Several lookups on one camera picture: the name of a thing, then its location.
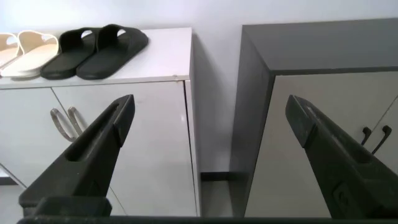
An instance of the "white cabinet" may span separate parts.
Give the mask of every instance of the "white cabinet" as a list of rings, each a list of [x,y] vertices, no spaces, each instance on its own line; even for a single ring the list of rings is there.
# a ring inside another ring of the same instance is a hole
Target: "white cabinet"
[[[74,106],[82,129],[116,98],[134,95],[136,113],[111,187],[128,215],[196,216],[184,82],[53,88]]]
[[[0,163],[29,186],[70,145],[55,127],[50,111],[69,136],[75,136],[51,88],[0,90]]]
[[[313,103],[355,140],[398,95],[396,73],[277,76],[245,216],[329,217],[304,149],[285,117],[289,95]]]
[[[386,136],[383,131],[383,128],[386,126],[391,128],[389,136]],[[373,152],[385,136],[387,138],[374,155],[398,175],[398,147],[396,143],[398,139],[398,99],[395,99],[379,124],[373,129],[372,134],[365,144],[366,149],[369,152]]]
[[[27,186],[115,99],[133,94],[136,113],[107,198],[112,215],[199,216],[194,135],[192,30],[144,30],[150,44],[104,80],[0,78],[0,164]]]

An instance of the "white wall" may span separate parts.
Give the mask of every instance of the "white wall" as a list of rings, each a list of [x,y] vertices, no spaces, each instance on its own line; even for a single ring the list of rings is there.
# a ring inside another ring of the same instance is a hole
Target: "white wall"
[[[0,2],[0,31],[109,23],[193,27],[203,172],[227,171],[243,24],[398,17],[396,0],[51,0]]]

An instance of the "metal handle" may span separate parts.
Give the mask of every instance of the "metal handle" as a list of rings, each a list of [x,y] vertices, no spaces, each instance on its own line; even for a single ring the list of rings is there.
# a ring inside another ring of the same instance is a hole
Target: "metal handle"
[[[81,130],[79,124],[77,123],[76,116],[75,116],[76,111],[77,111],[76,108],[74,106],[71,106],[68,109],[68,115],[69,115],[69,119],[72,123],[72,126],[75,128],[77,134],[81,135],[83,133],[83,131]]]
[[[58,120],[58,114],[59,114],[59,110],[53,108],[50,111],[51,114],[51,118],[52,121],[54,122],[55,127],[57,127],[58,131],[61,133],[61,135],[68,141],[73,142],[76,138],[75,137],[69,137],[69,135],[65,132],[65,130],[63,129],[60,121]]]
[[[370,135],[372,134],[372,130],[368,127],[365,127],[362,129],[362,132],[365,134],[365,138],[363,138],[361,145],[364,145],[368,140],[368,138],[370,137]]]
[[[390,136],[392,129],[388,126],[385,125],[382,128],[383,132],[384,132],[384,137],[381,139],[381,141],[379,142],[379,144],[376,146],[376,148],[373,150],[372,154],[375,154],[377,152],[377,150],[380,149],[381,145],[383,145],[383,143],[387,140],[388,136]]]

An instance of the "black object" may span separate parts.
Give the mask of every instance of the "black object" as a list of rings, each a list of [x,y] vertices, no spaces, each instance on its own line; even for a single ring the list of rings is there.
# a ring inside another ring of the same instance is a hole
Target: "black object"
[[[111,206],[105,196],[134,112],[132,95],[111,103],[21,194],[24,216],[109,216]]]
[[[398,177],[296,96],[288,100],[286,117],[305,148],[333,220],[109,217],[111,206],[105,196],[133,117],[131,95],[111,104],[20,196],[25,218],[19,223],[397,223],[365,218],[397,218]]]
[[[382,128],[382,130],[384,132],[384,136],[381,139],[381,141],[379,142],[379,144],[376,146],[376,148],[374,148],[372,154],[375,154],[380,149],[380,147],[383,145],[383,143],[387,140],[388,136],[390,136],[390,134],[392,132],[392,129],[388,125],[385,125]]]
[[[92,33],[81,38],[85,31]],[[84,27],[64,32],[59,39],[60,54],[44,65],[40,75],[49,80],[76,75],[76,68],[96,52],[98,31],[99,28]]]
[[[363,138],[361,145],[365,145],[366,141],[369,139],[370,135],[372,134],[372,130],[368,127],[365,127],[362,129],[362,132],[365,134],[365,137]]]
[[[286,117],[333,218],[398,218],[398,177],[307,100],[290,95]]]
[[[120,30],[126,32],[118,36]],[[107,25],[98,33],[97,53],[77,68],[77,75],[85,80],[107,78],[138,54],[148,42],[148,37],[138,29]]]

